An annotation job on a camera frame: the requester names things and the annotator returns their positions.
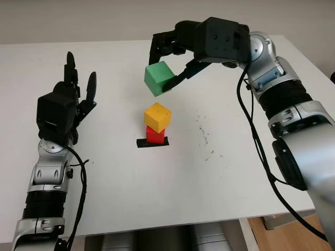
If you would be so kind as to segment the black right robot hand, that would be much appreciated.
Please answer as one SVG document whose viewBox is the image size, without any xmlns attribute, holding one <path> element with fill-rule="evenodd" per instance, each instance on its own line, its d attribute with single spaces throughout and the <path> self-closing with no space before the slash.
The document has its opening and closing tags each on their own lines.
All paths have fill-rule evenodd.
<svg viewBox="0 0 335 251">
<path fill-rule="evenodd" d="M 170 54 L 182 55 L 187 50 L 194 51 L 195 28 L 199 24 L 196 21 L 180 21 L 174 30 L 153 35 L 144 82 L 155 97 L 168 92 L 184 79 L 190 79 L 210 65 L 193 59 L 186 64 L 182 73 L 175 75 L 168 65 L 160 60 L 161 57 Z"/>
</svg>

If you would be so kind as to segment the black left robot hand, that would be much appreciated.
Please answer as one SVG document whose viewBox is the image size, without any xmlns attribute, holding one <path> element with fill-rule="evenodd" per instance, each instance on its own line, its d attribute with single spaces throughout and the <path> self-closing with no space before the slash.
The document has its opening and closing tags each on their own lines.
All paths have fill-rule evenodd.
<svg viewBox="0 0 335 251">
<path fill-rule="evenodd" d="M 92 72 L 88 79 L 86 98 L 79 101 L 78 73 L 74 55 L 69 51 L 63 81 L 56 83 L 52 92 L 38 98 L 36 121 L 40 139 L 61 146 L 75 145 L 79 139 L 77 127 L 96 107 L 96 83 L 96 72 Z"/>
</svg>

